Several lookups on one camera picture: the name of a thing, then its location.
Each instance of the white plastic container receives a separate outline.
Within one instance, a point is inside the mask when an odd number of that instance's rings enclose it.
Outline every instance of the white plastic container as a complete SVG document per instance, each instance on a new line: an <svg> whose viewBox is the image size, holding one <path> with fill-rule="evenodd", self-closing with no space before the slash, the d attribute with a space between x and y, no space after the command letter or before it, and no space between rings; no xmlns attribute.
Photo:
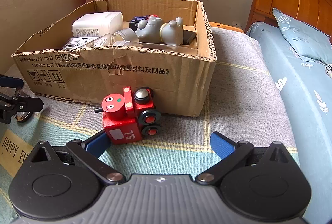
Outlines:
<svg viewBox="0 0 332 224"><path fill-rule="evenodd" d="M103 36L122 30L121 12L86 14L73 23L74 37Z"/></svg>

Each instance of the cardboard box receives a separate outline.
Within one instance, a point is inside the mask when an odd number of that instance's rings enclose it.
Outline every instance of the cardboard box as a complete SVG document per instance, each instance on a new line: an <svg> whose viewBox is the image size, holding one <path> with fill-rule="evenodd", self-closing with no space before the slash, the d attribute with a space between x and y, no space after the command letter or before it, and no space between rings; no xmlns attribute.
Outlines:
<svg viewBox="0 0 332 224"><path fill-rule="evenodd" d="M165 22L182 17L197 33L197 56L142 47L59 50L84 14L121 11L123 20L157 14ZM12 55L30 89L65 101L100 105L110 93L147 86L162 113L198 116L215 68L213 36L203 4L187 0L97 0L84 4L31 36Z"/></svg>

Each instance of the toy train wheel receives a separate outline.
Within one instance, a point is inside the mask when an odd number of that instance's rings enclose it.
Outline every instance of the toy train wheel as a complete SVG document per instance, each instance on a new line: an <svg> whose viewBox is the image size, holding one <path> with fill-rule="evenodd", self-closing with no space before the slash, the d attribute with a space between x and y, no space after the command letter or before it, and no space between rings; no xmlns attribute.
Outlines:
<svg viewBox="0 0 332 224"><path fill-rule="evenodd" d="M138 116L138 123L140 125L149 125L152 123L155 123L159 121L161 118L161 114L156 109L149 109L144 112L141 112L141 114Z"/></svg>
<svg viewBox="0 0 332 224"><path fill-rule="evenodd" d="M140 87L140 88L137 88L137 90L135 91L135 93L136 93L139 89L148 89L148 90L150 90L151 97L152 97L152 98L154 97L153 90L152 90L150 87Z"/></svg>
<svg viewBox="0 0 332 224"><path fill-rule="evenodd" d="M155 136L161 131L161 126L157 123L150 124L142 129L141 133L144 136Z"/></svg>

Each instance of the gray gripper base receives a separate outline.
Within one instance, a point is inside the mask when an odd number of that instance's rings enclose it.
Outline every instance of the gray gripper base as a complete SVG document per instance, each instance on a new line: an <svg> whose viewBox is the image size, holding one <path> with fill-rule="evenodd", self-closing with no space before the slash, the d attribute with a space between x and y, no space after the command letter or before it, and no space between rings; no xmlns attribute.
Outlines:
<svg viewBox="0 0 332 224"><path fill-rule="evenodd" d="M58 221L25 217L14 224L254 224L220 199L212 186L193 182L189 175L133 174L122 185L105 188L98 201L83 213ZM304 224L300 218L284 224Z"/></svg>

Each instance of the blue pillow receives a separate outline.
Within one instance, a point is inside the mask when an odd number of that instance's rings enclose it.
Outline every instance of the blue pillow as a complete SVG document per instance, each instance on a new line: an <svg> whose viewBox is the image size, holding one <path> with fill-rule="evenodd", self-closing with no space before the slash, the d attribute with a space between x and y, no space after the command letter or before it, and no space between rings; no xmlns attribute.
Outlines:
<svg viewBox="0 0 332 224"><path fill-rule="evenodd" d="M332 63L332 45L329 36L315 27L296 20L273 8L283 37L295 49L304 62Z"/></svg>

